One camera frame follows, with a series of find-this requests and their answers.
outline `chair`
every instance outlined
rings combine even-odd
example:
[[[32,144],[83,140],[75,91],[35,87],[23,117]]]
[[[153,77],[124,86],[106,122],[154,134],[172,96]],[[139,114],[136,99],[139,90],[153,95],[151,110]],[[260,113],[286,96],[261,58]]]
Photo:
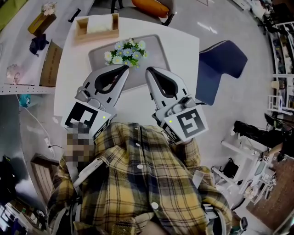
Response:
[[[111,13],[114,13],[115,10],[115,3],[117,0],[112,0],[111,3]],[[158,0],[161,4],[165,5],[167,8],[169,8],[169,13],[168,13],[168,18],[165,22],[161,22],[161,20],[152,15],[148,15],[144,12],[142,12],[138,7],[124,7],[122,0],[119,0],[119,7],[120,10],[118,11],[120,17],[125,17],[125,18],[132,18],[132,19],[137,19],[137,20],[143,20],[143,21],[149,21],[157,24],[162,24],[165,26],[168,26],[172,20],[172,18],[175,15],[175,0]]]
[[[245,54],[231,41],[222,41],[200,52],[195,98],[213,105],[221,76],[239,78],[247,63]]]

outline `gray tray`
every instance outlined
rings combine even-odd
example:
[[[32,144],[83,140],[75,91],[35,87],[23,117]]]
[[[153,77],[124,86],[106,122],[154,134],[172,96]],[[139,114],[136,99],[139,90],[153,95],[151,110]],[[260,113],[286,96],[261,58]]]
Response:
[[[139,60],[139,68],[130,68],[130,74],[125,82],[124,89],[128,90],[146,84],[145,70],[149,66],[164,68],[170,71],[162,44],[157,35],[147,35],[134,38],[135,42],[144,40],[146,42],[146,50],[149,52],[148,58]],[[89,60],[92,71],[105,67],[104,53],[114,50],[115,43],[108,44],[103,47],[93,49],[89,52]]]

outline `white table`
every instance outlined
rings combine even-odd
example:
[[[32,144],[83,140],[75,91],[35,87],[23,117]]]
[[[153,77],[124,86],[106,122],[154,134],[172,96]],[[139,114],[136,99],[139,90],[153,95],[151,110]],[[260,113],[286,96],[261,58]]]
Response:
[[[179,30],[141,20],[120,18],[119,38],[98,40],[85,44],[74,43],[76,23],[73,22],[64,45],[60,60],[54,115],[62,116],[68,102],[76,95],[91,72],[88,53],[90,50],[116,41],[157,34],[163,45],[170,69],[186,83],[189,93],[195,95],[198,75],[199,38]],[[116,104],[115,121],[136,122],[141,125],[156,125],[151,115],[155,112],[155,103],[151,100],[146,85],[123,92]]]

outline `tissue box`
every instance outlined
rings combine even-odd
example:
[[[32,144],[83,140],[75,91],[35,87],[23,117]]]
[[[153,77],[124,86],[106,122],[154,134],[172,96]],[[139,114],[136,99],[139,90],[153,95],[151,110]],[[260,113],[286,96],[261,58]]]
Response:
[[[112,14],[113,29],[87,34],[88,18],[77,20],[77,28],[75,34],[76,42],[89,42],[92,40],[107,39],[107,38],[118,38],[119,37],[119,15]]]

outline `yellow plaid shirt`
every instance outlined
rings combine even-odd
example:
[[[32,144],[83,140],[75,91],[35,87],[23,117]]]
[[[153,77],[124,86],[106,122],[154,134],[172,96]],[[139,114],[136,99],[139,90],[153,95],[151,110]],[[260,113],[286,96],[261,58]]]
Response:
[[[168,234],[213,234],[201,203],[220,209],[230,231],[231,210],[209,169],[199,166],[194,140],[169,145],[158,127],[112,123],[95,142],[94,157],[104,163],[80,186],[78,234],[134,235],[151,219]],[[195,170],[204,173],[198,189],[192,182]],[[64,157],[53,184],[47,205],[51,231],[57,214],[76,197]]]

